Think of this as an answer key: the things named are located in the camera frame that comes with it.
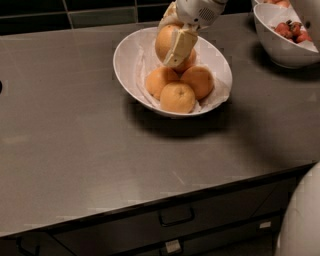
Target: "kitchen counter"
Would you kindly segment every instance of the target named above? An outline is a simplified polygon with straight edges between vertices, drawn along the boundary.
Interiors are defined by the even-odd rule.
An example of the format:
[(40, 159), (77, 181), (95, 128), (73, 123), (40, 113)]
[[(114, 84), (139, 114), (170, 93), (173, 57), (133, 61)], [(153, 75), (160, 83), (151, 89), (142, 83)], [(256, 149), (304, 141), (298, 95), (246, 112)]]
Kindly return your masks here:
[(201, 32), (233, 73), (230, 99), (161, 117), (132, 99), (118, 43), (156, 23), (0, 37), (0, 236), (111, 214), (320, 159), (320, 65), (283, 69), (252, 14)]

